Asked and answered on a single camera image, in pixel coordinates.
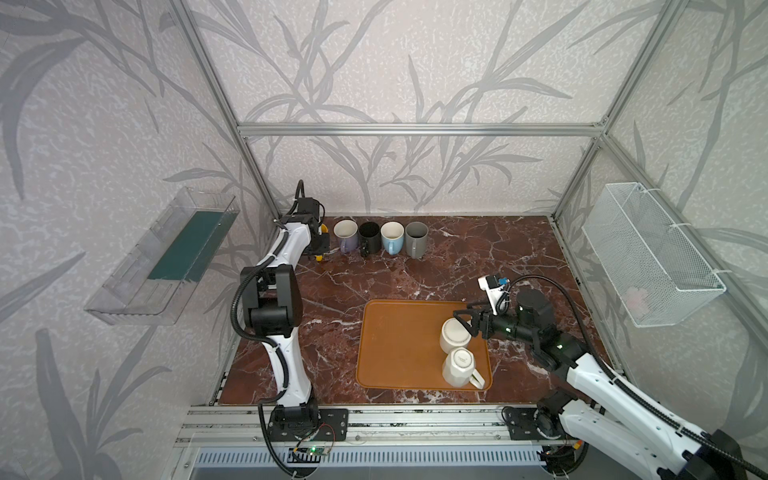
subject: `orange tray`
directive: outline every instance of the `orange tray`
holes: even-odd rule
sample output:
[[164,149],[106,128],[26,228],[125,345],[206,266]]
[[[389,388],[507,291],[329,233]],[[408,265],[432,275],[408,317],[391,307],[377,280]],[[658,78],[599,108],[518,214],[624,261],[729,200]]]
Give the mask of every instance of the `orange tray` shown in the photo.
[[471,383],[456,388],[442,378],[446,354],[440,348],[440,329],[454,310],[465,308],[463,302],[368,302],[362,315],[357,382],[375,389],[484,392],[491,388],[488,344],[479,336],[469,341],[467,349],[475,356],[475,368],[485,380],[485,388],[477,390]]

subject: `purple mug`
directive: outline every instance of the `purple mug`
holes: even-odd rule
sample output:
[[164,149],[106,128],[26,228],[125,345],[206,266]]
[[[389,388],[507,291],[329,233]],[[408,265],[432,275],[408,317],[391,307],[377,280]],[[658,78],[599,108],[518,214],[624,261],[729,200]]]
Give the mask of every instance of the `purple mug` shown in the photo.
[[341,253],[357,248],[357,223],[354,220],[341,220],[333,227],[333,234],[339,239]]

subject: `vent grille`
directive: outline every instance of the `vent grille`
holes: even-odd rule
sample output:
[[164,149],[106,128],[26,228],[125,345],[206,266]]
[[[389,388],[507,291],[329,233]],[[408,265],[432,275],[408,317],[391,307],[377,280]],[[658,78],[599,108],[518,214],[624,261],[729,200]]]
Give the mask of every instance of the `vent grille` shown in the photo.
[[[290,455],[291,448],[276,449],[283,463],[297,463]],[[363,447],[337,446],[330,455],[308,457],[300,455],[307,463],[332,465],[334,467],[392,467],[392,466],[450,466],[450,465],[543,465],[536,445],[447,445],[447,446],[402,446]],[[266,447],[226,448],[206,447],[200,449],[195,467],[253,468],[271,467],[272,459]]]

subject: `mug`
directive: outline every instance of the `mug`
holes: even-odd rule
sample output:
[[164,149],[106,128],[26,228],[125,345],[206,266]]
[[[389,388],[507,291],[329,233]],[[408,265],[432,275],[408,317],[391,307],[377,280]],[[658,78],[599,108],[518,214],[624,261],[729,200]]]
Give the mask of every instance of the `mug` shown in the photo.
[[357,223],[354,220],[341,220],[333,226],[333,234],[339,238],[341,253],[357,248]]
[[466,328],[455,318],[447,319],[440,329],[440,348],[445,353],[451,350],[466,347],[472,336]]
[[397,255],[405,242],[406,229],[397,222],[387,222],[382,225],[382,243],[384,250],[390,255]]
[[406,252],[411,258],[419,259],[427,251],[427,233],[429,227],[421,222],[411,222],[406,227]]
[[475,369],[475,356],[466,348],[451,350],[442,363],[442,378],[454,387],[463,387],[471,383],[478,390],[485,386],[485,380]]
[[357,234],[360,240],[360,256],[365,258],[371,253],[378,253],[382,249],[382,238],[379,235],[381,229],[376,222],[365,222],[360,225]]

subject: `black mug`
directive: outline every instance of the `black mug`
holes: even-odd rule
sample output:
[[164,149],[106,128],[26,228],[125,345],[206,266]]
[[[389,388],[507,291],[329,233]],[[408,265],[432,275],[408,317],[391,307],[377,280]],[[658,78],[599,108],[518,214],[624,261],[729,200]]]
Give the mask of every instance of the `black mug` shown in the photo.
[[382,238],[379,235],[379,224],[365,222],[357,230],[360,238],[360,256],[365,258],[371,253],[378,253],[382,249]]

